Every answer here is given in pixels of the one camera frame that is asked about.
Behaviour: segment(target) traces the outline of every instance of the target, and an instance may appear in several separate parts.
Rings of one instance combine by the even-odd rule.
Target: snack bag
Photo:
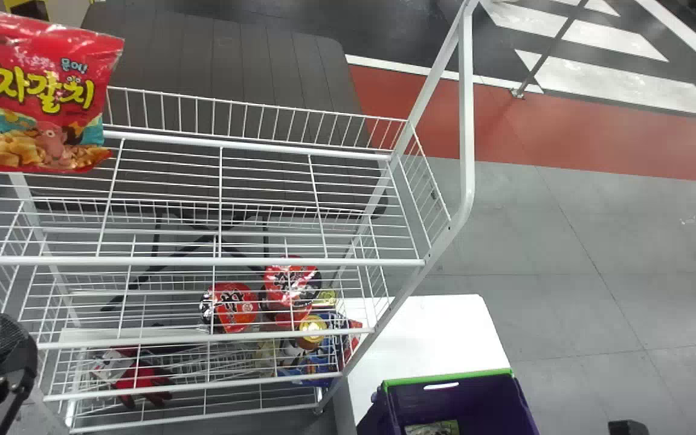
[[[80,173],[111,156],[102,112],[122,45],[0,12],[0,171]]]

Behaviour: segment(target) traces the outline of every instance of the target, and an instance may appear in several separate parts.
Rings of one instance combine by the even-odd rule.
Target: yellow cap
[[[315,331],[315,330],[326,330],[326,322],[318,316],[307,316],[300,322],[300,330],[302,331]],[[312,335],[305,336],[302,339],[309,341],[310,343],[320,343],[324,339],[323,335]]]

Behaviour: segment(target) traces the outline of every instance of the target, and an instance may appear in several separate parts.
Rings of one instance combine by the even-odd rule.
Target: metal pole
[[[520,85],[519,88],[512,89],[510,91],[513,97],[522,98],[524,96],[524,91],[525,88],[527,88],[528,83],[530,83],[530,81],[536,76],[536,73],[539,72],[541,66],[547,60],[549,55],[552,54],[552,50],[554,50],[555,47],[558,46],[558,42],[560,42],[560,39],[563,39],[563,35],[566,35],[566,32],[568,32],[569,28],[571,28],[571,24],[574,23],[576,18],[579,16],[579,12],[582,11],[583,8],[585,8],[585,5],[588,1],[589,0],[579,0],[579,3],[577,3],[576,7],[574,8],[574,11],[571,12],[569,18],[565,20],[563,26],[560,28],[560,30],[558,30],[558,34],[555,35],[555,38],[552,39],[552,43],[549,45],[549,49],[547,49],[547,52],[544,53],[543,56],[539,57],[539,60],[536,61],[536,64],[533,66],[533,68],[531,68],[530,72],[528,73],[528,77],[525,77],[525,80],[522,82],[522,85]]]

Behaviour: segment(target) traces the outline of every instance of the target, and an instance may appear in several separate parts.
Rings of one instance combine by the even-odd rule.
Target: white wire shopping cart
[[[325,407],[469,216],[476,3],[461,6],[408,119],[111,86],[113,158],[81,176],[0,175],[0,313],[31,331],[38,400],[70,433]],[[415,126],[456,46],[461,204],[450,214]],[[334,294],[323,309],[360,322],[316,333],[362,340],[331,347],[313,372],[276,370],[289,358],[278,343],[314,334],[293,321],[260,316],[241,333],[199,325],[212,284],[259,289],[260,270],[282,257],[317,266]],[[409,268],[392,292],[389,266]],[[122,347],[170,382],[100,382],[89,367]],[[165,408],[116,400],[161,392],[172,395]]]

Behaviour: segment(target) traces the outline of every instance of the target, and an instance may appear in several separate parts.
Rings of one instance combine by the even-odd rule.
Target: red snack bag
[[[201,299],[201,319],[204,324],[221,327],[226,333],[243,332],[259,313],[257,292],[243,283],[216,283]]]
[[[0,12],[0,171],[80,173],[103,148],[123,40]]]

